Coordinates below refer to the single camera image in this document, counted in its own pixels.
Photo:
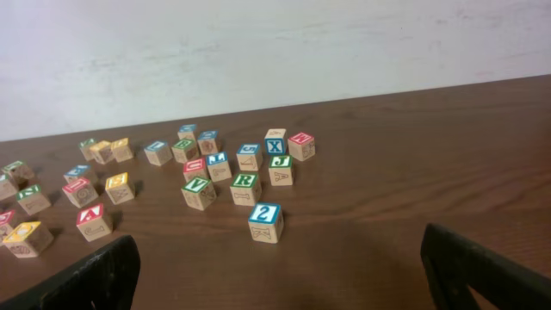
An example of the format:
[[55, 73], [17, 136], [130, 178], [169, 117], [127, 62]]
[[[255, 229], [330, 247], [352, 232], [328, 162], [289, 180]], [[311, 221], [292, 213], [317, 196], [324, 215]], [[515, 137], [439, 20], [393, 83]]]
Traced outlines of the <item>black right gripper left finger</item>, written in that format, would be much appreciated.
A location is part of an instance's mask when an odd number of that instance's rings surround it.
[[130, 235], [119, 237], [44, 282], [1, 303], [14, 310], [126, 310], [140, 272], [139, 250]]

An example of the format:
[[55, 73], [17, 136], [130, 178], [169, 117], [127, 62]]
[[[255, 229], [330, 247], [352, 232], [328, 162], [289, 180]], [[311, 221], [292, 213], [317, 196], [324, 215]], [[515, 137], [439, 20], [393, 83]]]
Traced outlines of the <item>yellow letter O block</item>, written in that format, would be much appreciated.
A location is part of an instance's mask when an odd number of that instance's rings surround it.
[[52, 242], [53, 235], [41, 221], [22, 222], [3, 240], [18, 258], [38, 257]]

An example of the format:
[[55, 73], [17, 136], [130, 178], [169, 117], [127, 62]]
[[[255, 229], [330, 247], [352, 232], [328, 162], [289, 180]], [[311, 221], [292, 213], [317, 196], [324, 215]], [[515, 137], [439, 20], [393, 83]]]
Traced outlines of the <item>green letter R block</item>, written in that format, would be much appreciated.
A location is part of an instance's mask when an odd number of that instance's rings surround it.
[[230, 186], [233, 202], [239, 206], [254, 207], [262, 194], [258, 174], [238, 173]]

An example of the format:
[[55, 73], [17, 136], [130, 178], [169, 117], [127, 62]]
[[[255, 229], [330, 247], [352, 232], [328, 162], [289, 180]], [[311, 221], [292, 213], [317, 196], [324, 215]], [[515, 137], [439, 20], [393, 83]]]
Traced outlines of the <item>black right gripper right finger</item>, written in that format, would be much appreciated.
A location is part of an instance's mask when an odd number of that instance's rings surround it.
[[438, 309], [478, 309], [474, 290], [499, 309], [549, 309], [550, 279], [430, 223], [420, 256]]

